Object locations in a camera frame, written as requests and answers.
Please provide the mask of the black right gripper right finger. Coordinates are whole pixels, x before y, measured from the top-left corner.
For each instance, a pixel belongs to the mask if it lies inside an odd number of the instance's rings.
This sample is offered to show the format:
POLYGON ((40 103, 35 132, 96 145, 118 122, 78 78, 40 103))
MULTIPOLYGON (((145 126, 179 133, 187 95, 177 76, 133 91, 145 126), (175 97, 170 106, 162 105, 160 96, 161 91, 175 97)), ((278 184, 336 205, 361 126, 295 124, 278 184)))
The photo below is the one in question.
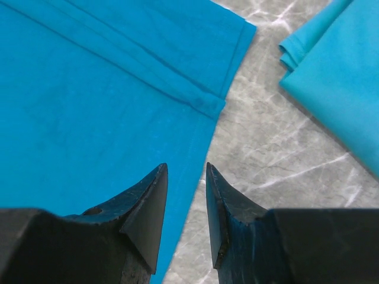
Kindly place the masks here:
POLYGON ((220 283, 378 282, 377 209, 265 209, 212 164, 206 201, 220 283))

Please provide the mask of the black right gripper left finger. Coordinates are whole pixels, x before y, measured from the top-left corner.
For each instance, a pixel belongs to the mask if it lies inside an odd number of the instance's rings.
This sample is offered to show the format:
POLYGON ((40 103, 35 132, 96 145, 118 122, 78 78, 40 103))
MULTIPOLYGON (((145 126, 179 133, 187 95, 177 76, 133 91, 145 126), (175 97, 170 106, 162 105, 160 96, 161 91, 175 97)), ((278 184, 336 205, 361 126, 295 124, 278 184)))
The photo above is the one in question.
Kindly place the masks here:
POLYGON ((167 191, 168 167, 162 163, 80 215, 1 209, 1 282, 149 283, 167 191))

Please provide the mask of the blue t shirt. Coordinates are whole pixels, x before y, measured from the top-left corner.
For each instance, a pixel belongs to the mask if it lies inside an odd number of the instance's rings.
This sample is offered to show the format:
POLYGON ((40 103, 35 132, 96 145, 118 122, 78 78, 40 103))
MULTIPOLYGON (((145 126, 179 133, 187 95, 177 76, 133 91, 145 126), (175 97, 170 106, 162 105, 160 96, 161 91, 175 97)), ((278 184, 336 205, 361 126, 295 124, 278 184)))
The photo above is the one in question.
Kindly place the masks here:
POLYGON ((2 1, 1 207, 80 213, 166 163, 162 283, 255 33, 213 1, 2 1))

